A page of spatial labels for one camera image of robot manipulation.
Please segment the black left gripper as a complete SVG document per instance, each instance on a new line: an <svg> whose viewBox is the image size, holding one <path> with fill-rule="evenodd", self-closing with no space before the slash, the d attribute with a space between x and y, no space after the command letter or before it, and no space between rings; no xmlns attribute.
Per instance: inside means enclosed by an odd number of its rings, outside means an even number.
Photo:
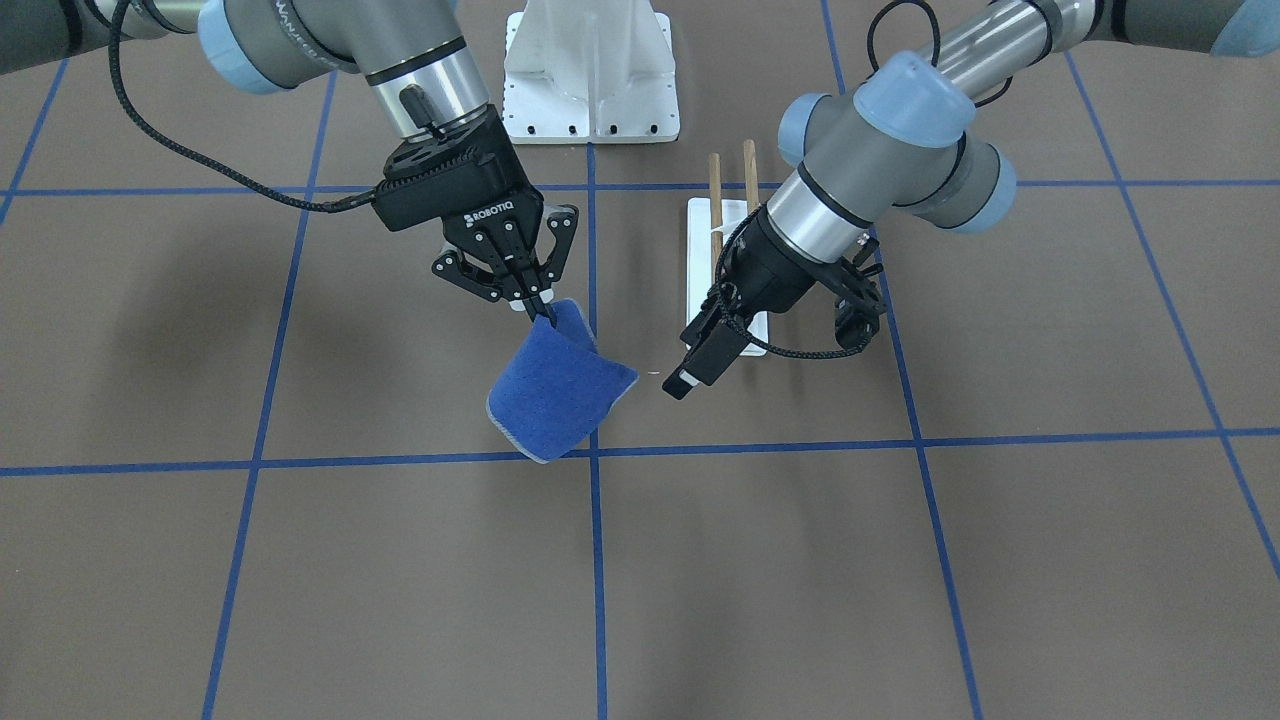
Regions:
<svg viewBox="0 0 1280 720"><path fill-rule="evenodd" d="M681 400L695 386L714 384L750 345L731 325L748 329L759 313L788 311L814 286L814 266L780 240L764 208L753 211L732 233L716 283L680 333L687 352L662 389Z"/></svg>

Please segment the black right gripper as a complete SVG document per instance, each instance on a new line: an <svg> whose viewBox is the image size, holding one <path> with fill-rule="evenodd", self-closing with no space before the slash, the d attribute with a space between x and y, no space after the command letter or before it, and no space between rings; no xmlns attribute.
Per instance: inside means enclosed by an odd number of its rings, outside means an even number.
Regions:
<svg viewBox="0 0 1280 720"><path fill-rule="evenodd" d="M486 105L444 138L403 142L387 159L372 206L393 232L433 219L458 231L475 229L515 214L515 233L524 246L520 256L530 261L520 273L524 293L517 296L508 274L481 266L453 245L444 246L431 273L488 302L507 302L531 322L544 316L556 323L550 296L564 274L580 211L575 205L544 206L495 106ZM550 242L544 256L538 255L540 233Z"/></svg>

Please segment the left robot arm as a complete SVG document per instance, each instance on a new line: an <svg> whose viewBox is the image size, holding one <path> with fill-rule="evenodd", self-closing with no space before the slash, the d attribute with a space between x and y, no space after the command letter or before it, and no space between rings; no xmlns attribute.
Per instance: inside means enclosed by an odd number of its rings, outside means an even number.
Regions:
<svg viewBox="0 0 1280 720"><path fill-rule="evenodd" d="M756 315L788 311L817 284L835 295L835 356L863 351L886 310L873 224L893 209L957 233L1000 222L1018 177L972 136L977 102L1085 41L1263 56L1277 49L1277 4L992 1L927 47L895 54L850 94L799 97L778 132L792 174L728 234L666 393L714 383L754 343Z"/></svg>

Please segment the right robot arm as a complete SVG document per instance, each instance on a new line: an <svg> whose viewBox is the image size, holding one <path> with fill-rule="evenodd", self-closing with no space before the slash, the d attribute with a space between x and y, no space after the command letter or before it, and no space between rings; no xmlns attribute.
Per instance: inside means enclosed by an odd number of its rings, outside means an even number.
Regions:
<svg viewBox="0 0 1280 720"><path fill-rule="evenodd" d="M371 206L389 231L440 220L435 275L532 322L557 323L553 286L579 211L547 206L530 182L460 28L452 1L5 1L3 72L108 50L125 115L152 141L275 202L337 214ZM196 37L212 69L255 95L332 72L361 76L399 136L381 182L303 201L152 127L123 83L125 41Z"/></svg>

